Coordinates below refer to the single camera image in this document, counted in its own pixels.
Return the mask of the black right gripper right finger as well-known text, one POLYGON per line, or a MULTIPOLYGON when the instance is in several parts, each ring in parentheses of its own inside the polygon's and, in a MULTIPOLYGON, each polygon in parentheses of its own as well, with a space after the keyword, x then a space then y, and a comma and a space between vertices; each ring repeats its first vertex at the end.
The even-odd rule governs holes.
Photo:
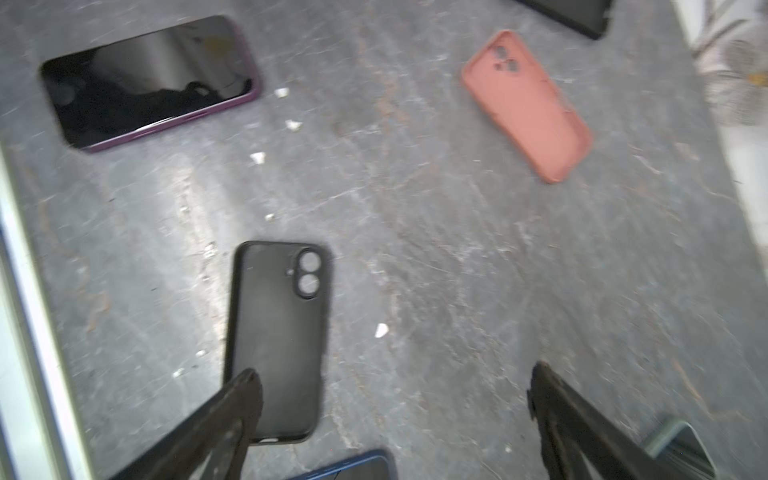
POLYGON ((533 367, 527 399, 551 479, 590 479, 590 468, 604 479, 684 477, 644 452, 545 362, 533 367))

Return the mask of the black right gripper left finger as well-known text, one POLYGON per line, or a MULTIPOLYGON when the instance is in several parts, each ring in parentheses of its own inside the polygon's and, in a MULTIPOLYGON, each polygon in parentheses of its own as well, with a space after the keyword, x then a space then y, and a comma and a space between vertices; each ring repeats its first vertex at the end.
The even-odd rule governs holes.
POLYGON ((248 368, 116 479, 239 479, 261 417, 263 389, 248 368))

